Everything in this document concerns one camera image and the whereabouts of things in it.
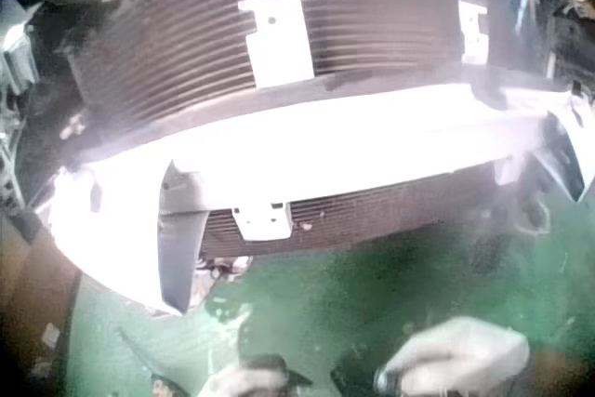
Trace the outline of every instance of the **gloved hand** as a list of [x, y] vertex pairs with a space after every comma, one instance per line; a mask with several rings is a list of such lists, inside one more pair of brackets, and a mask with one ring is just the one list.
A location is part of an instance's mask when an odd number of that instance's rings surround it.
[[529, 359], [524, 335], [468, 317], [413, 335], [377, 374], [377, 390], [407, 396], [482, 394], [519, 374]]
[[284, 371], [230, 366], [211, 376], [198, 397], [239, 397], [278, 395], [287, 385]]

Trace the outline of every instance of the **white glove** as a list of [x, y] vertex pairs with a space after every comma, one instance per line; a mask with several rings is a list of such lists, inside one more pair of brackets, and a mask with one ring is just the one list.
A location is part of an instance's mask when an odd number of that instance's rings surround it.
[[[529, 359], [527, 338], [468, 317], [413, 335], [377, 376], [380, 391], [408, 396], [485, 393], [519, 374]], [[391, 380], [398, 380], [391, 386]]]
[[253, 392], [276, 395], [287, 380], [281, 371], [230, 366], [209, 377], [198, 397], [239, 397]]

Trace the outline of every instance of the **floor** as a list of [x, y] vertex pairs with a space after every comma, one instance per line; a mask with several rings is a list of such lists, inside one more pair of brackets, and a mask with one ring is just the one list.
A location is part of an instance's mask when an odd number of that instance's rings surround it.
[[209, 373], [261, 353], [281, 354], [313, 381], [309, 393], [338, 395], [332, 370], [370, 374], [412, 332], [460, 314], [514, 327], [535, 350], [591, 360], [595, 212], [559, 195], [547, 201], [551, 234], [516, 234], [498, 256], [471, 252], [473, 229], [437, 225], [350, 250], [261, 258], [183, 318], [153, 318], [85, 279], [67, 395], [151, 395], [151, 374], [119, 331], [190, 395]]

